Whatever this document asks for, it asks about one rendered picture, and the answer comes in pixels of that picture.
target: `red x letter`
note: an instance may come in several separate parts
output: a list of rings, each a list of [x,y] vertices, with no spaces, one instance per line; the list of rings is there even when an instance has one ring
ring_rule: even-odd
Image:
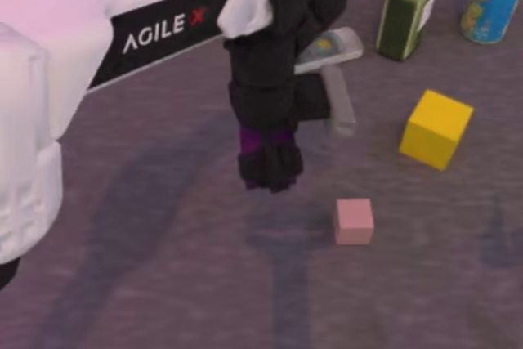
[[[205,13],[205,7],[197,8],[193,10],[193,15],[190,18],[190,25],[201,24],[203,22],[203,14]]]

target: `bottle label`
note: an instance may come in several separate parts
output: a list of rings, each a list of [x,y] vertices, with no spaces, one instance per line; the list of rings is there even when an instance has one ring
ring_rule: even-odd
[[[434,8],[434,2],[435,1],[436,0],[428,0],[427,4],[423,8],[422,17],[421,17],[421,20],[419,21],[418,31],[423,29],[423,27],[427,24],[429,18],[431,17],[432,8]]]

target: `bottle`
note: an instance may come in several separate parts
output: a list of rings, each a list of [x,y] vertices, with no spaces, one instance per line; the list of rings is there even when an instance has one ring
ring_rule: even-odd
[[[499,43],[519,0],[469,0],[461,19],[463,35],[482,44]]]
[[[403,61],[419,44],[435,0],[385,0],[377,40],[378,53]]]

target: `table surface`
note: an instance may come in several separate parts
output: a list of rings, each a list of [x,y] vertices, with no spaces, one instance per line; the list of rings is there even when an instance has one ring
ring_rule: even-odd
[[[291,192],[239,181],[220,41],[82,103],[63,139],[65,201],[0,294],[2,349],[411,349],[523,345],[523,14],[503,43],[460,36],[438,0],[404,64],[373,40],[382,0],[351,0],[367,52],[342,68],[359,121],[303,126]],[[446,172],[398,153],[426,89],[472,105]],[[336,199],[371,198],[364,247],[333,243]]]

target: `pink cube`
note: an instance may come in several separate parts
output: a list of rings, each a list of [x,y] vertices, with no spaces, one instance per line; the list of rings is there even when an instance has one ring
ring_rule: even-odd
[[[369,199],[339,199],[335,217],[336,244],[369,244],[374,232]]]

